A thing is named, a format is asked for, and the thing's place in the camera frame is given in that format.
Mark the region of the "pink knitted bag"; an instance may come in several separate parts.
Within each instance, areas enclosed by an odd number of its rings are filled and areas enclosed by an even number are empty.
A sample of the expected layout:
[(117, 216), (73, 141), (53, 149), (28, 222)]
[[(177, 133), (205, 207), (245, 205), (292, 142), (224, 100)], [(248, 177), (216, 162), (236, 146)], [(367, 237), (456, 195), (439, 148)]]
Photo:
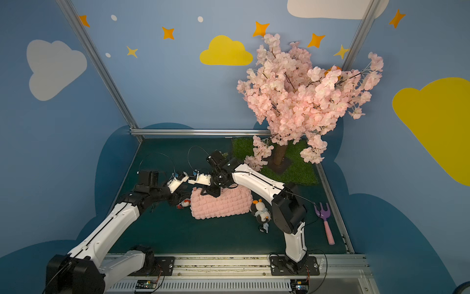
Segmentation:
[(223, 189), (219, 197), (202, 195), (202, 188), (193, 188), (190, 208), (195, 219), (224, 218), (250, 211), (253, 201), (252, 191), (238, 186)]

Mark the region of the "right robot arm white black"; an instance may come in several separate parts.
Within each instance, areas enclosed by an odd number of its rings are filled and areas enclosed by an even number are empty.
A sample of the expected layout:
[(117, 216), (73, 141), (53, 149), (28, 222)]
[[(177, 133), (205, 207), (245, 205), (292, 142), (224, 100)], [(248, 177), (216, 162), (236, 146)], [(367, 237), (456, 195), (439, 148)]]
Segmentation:
[(236, 158), (225, 158), (218, 150), (206, 158), (212, 167), (210, 174), (194, 171), (198, 184), (205, 185), (204, 192), (218, 197), (223, 188), (243, 186), (260, 196), (271, 207), (271, 217), (285, 236), (285, 260), (294, 270), (307, 260), (305, 218), (307, 208), (292, 186), (272, 180)]

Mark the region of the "penguin plush keychain decoration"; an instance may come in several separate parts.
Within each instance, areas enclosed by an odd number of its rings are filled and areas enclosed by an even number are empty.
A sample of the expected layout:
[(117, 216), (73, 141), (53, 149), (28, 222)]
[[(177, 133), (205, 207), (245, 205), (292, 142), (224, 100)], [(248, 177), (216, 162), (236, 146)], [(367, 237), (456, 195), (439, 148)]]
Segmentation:
[(259, 231), (262, 233), (269, 233), (269, 222), (271, 220), (271, 215), (262, 201), (262, 199), (254, 200), (250, 206), (251, 214), (257, 219), (259, 223)]

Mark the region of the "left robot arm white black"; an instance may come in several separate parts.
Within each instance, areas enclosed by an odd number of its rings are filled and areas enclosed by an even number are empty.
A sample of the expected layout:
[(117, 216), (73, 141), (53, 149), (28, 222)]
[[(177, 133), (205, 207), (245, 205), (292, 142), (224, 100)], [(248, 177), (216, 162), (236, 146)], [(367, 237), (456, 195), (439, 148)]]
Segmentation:
[(121, 235), (154, 203), (177, 199), (186, 172), (159, 184), (157, 171), (138, 172), (133, 190), (123, 195), (111, 213), (79, 245), (48, 263), (45, 294), (103, 294), (131, 273), (153, 266), (152, 251), (133, 249), (109, 265), (102, 262)]

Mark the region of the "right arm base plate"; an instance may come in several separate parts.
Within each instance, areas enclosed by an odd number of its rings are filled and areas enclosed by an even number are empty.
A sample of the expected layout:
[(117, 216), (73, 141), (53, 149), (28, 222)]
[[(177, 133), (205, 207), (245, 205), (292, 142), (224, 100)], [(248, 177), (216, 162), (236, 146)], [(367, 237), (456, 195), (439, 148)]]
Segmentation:
[(277, 254), (268, 257), (270, 270), (273, 276), (319, 276), (320, 269), (316, 257), (308, 256), (306, 262), (300, 269), (294, 269), (285, 261), (285, 256)]

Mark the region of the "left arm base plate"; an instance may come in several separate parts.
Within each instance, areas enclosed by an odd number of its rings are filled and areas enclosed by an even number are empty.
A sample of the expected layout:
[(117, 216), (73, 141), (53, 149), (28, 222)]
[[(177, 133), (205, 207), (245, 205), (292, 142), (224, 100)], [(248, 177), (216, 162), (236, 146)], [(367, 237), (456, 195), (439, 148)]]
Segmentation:
[(173, 256), (154, 256), (151, 261), (151, 268), (147, 276), (172, 276), (175, 269), (175, 257)]

